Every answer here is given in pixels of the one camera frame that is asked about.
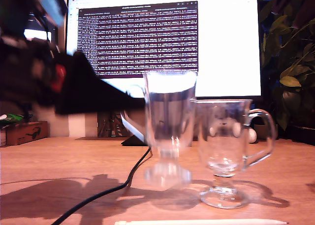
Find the tall glass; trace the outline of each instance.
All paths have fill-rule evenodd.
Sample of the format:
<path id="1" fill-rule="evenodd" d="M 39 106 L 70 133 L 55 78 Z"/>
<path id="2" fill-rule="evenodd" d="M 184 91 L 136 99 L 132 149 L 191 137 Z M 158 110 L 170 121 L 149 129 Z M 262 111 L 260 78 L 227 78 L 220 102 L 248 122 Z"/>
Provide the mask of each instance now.
<path id="1" fill-rule="evenodd" d="M 213 186 L 203 191 L 201 200 L 208 205 L 233 209 L 249 202 L 247 195 L 232 184 L 240 170 L 271 155 L 275 126 L 270 114 L 261 109 L 250 110 L 251 100 L 196 100 L 199 120 L 199 155 L 203 165 L 212 170 Z M 254 117 L 262 117 L 269 128 L 267 147 L 255 155 L 248 154 L 248 129 Z"/>
<path id="2" fill-rule="evenodd" d="M 180 167 L 181 150 L 192 142 L 196 74 L 148 72 L 144 75 L 143 94 L 146 102 L 145 127 L 122 113 L 123 124 L 139 139 L 156 149 L 159 162 L 145 172 L 145 178 L 155 185 L 171 187 L 188 183 L 191 174 Z"/>

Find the terminal window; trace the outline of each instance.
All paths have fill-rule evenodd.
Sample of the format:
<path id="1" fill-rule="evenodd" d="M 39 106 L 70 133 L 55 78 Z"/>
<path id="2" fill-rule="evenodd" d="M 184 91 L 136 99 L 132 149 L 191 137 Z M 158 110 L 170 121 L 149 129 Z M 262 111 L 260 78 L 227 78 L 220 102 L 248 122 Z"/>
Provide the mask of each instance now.
<path id="1" fill-rule="evenodd" d="M 78 50 L 102 79 L 198 72 L 198 2 L 79 9 Z"/>

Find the glass stem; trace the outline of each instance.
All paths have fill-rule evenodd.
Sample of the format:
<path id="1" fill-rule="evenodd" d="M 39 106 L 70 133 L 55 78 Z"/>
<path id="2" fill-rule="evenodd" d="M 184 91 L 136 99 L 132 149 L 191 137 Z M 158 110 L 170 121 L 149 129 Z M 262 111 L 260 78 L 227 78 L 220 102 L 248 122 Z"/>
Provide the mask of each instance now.
<path id="1" fill-rule="evenodd" d="M 213 181 L 214 188 L 228 188 L 234 190 L 232 184 L 232 177 L 222 177 L 215 175 L 215 179 Z"/>

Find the glass base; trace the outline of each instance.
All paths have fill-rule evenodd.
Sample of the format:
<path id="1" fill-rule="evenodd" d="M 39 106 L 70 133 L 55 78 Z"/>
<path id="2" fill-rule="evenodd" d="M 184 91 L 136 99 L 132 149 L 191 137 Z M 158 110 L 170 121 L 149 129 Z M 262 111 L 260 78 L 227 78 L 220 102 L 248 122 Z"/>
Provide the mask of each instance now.
<path id="1" fill-rule="evenodd" d="M 243 192 L 235 188 L 208 187 L 200 193 L 202 202 L 221 209 L 237 209 L 249 204 L 250 200 Z"/>
<path id="2" fill-rule="evenodd" d="M 150 184 L 163 188 L 191 182 L 191 172 L 173 162 L 158 162 L 145 171 L 144 177 Z"/>

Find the green packet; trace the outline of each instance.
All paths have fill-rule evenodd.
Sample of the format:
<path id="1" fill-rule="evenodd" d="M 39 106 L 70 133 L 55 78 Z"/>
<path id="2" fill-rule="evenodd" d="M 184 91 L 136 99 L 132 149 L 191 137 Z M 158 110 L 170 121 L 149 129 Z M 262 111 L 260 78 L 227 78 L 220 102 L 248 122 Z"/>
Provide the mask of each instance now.
<path id="1" fill-rule="evenodd" d="M 22 115 L 15 115 L 15 114 L 3 114 L 0 116 L 0 125 L 9 125 L 13 123 L 19 122 L 24 117 Z"/>

